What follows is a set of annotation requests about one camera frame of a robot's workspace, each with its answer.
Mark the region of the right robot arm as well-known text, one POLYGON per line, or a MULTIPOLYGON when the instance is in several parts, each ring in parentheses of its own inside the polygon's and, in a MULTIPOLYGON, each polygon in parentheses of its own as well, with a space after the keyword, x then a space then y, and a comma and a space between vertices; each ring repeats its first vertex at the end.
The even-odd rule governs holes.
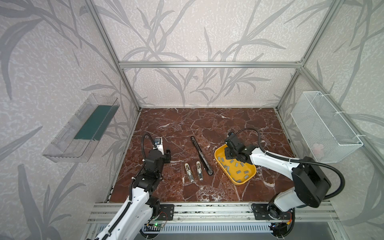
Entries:
POLYGON ((226 157, 272 170, 293 182, 292 188, 276 194, 268 203, 266 211, 273 219, 279 219, 283 213, 299 206, 319 207, 332 186, 311 158, 290 159, 263 150, 261 146, 246 146, 235 134, 228 136, 225 143, 226 157))

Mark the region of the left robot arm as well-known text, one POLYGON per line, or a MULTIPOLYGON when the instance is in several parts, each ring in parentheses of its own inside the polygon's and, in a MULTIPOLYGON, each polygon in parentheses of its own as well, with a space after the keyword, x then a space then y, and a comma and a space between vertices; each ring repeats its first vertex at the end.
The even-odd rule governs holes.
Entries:
POLYGON ((171 151, 165 150, 162 138, 145 133, 141 140, 143 165, 133 177, 129 196, 108 225, 95 237, 96 240, 133 240, 141 234, 153 240, 158 234, 143 231, 162 212, 154 191, 163 179, 165 164, 171 162, 171 151))

